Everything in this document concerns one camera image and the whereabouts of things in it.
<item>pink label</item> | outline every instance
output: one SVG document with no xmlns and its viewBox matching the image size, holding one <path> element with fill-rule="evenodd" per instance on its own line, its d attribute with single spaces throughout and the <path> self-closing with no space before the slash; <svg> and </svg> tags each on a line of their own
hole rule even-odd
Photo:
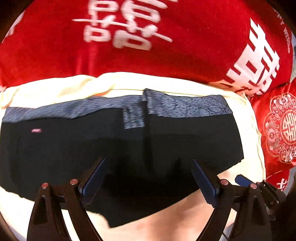
<svg viewBox="0 0 296 241">
<path fill-rule="evenodd" d="M 41 130 L 41 129 L 32 129 L 31 132 L 32 132 L 32 133 L 41 133 L 42 130 Z"/>
</svg>

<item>red cushion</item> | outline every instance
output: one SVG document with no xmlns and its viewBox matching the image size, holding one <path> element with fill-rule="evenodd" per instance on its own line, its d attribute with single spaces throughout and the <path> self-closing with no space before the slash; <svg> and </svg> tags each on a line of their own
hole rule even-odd
<svg viewBox="0 0 296 241">
<path fill-rule="evenodd" d="M 262 134 L 267 177 L 296 165 L 295 81 L 251 99 Z"/>
<path fill-rule="evenodd" d="M 290 170 L 283 170 L 269 176 L 266 181 L 277 189 L 284 191 L 288 186 Z"/>
<path fill-rule="evenodd" d="M 289 80 L 290 39 L 265 0 L 35 0 L 0 45 L 0 83 L 126 71 L 252 96 Z"/>
</svg>

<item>grey patterned waistband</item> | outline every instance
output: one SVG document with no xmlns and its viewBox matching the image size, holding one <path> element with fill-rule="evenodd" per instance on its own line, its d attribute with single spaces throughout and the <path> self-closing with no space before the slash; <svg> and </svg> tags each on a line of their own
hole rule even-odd
<svg viewBox="0 0 296 241">
<path fill-rule="evenodd" d="M 171 96 L 145 89 L 142 96 L 90 97 L 42 106 L 37 109 L 8 107 L 2 122 L 16 123 L 40 118 L 74 119 L 101 109 L 119 108 L 123 110 L 124 128 L 137 128 L 144 127 L 142 102 L 147 102 L 149 114 L 163 117 L 189 118 L 232 114 L 226 100 L 221 95 Z"/>
</svg>

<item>white chinese character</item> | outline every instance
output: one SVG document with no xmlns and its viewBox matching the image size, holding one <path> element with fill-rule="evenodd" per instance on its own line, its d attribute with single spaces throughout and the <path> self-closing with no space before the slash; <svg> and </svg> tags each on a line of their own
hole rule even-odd
<svg viewBox="0 0 296 241">
<path fill-rule="evenodd" d="M 93 32 L 100 33 L 100 36 L 93 36 Z M 102 28 L 94 28 L 92 26 L 86 25 L 83 32 L 84 41 L 89 43 L 91 41 L 97 42 L 108 42 L 111 40 L 110 32 Z"/>
<path fill-rule="evenodd" d="M 138 1 L 148 3 L 148 4 L 154 5 L 154 6 L 159 7 L 159 8 L 163 8 L 163 9 L 166 9 L 168 7 L 165 3 L 160 2 L 158 0 L 138 0 Z"/>
<path fill-rule="evenodd" d="M 98 7 L 98 5 L 108 5 L 108 7 Z M 98 12 L 117 12 L 118 11 L 118 3 L 115 1 L 89 1 L 89 15 L 91 19 L 94 21 L 90 21 L 92 26 L 97 26 L 98 23 L 95 20 L 98 20 Z"/>
<path fill-rule="evenodd" d="M 258 36 L 257 38 L 250 30 L 249 38 L 255 46 L 255 50 L 253 51 L 252 48 L 247 44 L 242 55 L 234 64 L 234 68 L 240 72 L 239 74 L 232 69 L 228 70 L 226 75 L 234 80 L 234 82 L 229 83 L 225 80 L 221 80 L 218 82 L 212 82 L 210 85 L 220 88 L 222 87 L 224 89 L 225 86 L 229 86 L 231 91 L 245 92 L 250 97 L 252 97 L 255 93 L 260 95 L 268 90 L 272 82 L 271 75 L 276 77 L 276 70 L 279 70 L 279 56 L 276 51 L 272 50 L 266 41 L 263 29 L 259 26 L 259 24 L 256 25 L 252 19 L 251 27 Z M 265 61 L 269 70 L 264 67 L 263 63 L 261 62 L 262 60 Z M 247 66 L 248 62 L 250 62 L 255 67 L 255 72 L 249 69 Z"/>
<path fill-rule="evenodd" d="M 296 115 L 295 113 L 287 113 L 283 120 L 283 134 L 287 141 L 296 141 Z"/>
<path fill-rule="evenodd" d="M 134 4 L 132 0 L 126 0 L 121 5 L 120 9 L 123 17 L 127 20 L 127 24 L 129 25 L 128 31 L 132 33 L 136 31 L 136 27 L 137 27 L 135 18 L 143 18 L 155 23 L 158 23 L 160 21 L 160 15 L 158 11 L 152 8 L 143 7 L 143 6 Z M 136 12 L 135 9 L 147 12 L 148 15 Z"/>
<path fill-rule="evenodd" d="M 281 189 L 281 190 L 285 189 L 286 184 L 287 184 L 287 180 L 285 180 L 285 179 L 282 178 L 281 179 L 281 182 L 280 183 L 277 183 L 277 185 L 279 185 L 279 188 L 278 189 Z"/>
<path fill-rule="evenodd" d="M 141 44 L 132 44 L 129 43 L 129 40 L 136 40 L 141 42 Z M 130 47 L 134 49 L 141 49 L 141 50 L 150 50 L 151 49 L 151 43 L 142 37 L 132 35 L 124 30 L 117 30 L 115 32 L 114 38 L 113 38 L 113 46 L 115 48 L 123 48 Z"/>
</svg>

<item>metal rivet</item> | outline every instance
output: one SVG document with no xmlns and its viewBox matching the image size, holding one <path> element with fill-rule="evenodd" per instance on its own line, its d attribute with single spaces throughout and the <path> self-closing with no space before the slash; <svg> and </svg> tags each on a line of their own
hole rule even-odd
<svg viewBox="0 0 296 241">
<path fill-rule="evenodd" d="M 227 181 L 226 179 L 222 179 L 220 182 L 224 186 L 227 186 L 229 184 L 229 181 Z"/>
<path fill-rule="evenodd" d="M 253 189 L 256 189 L 257 188 L 257 185 L 255 183 L 251 183 L 250 184 L 250 187 L 253 188 Z"/>
<path fill-rule="evenodd" d="M 43 189 L 47 188 L 47 187 L 48 187 L 48 183 L 43 183 L 43 184 L 41 185 L 41 187 L 42 187 Z"/>
<path fill-rule="evenodd" d="M 71 181 L 70 181 L 70 184 L 71 185 L 76 185 L 78 183 L 78 180 L 77 179 L 72 179 Z"/>
</svg>

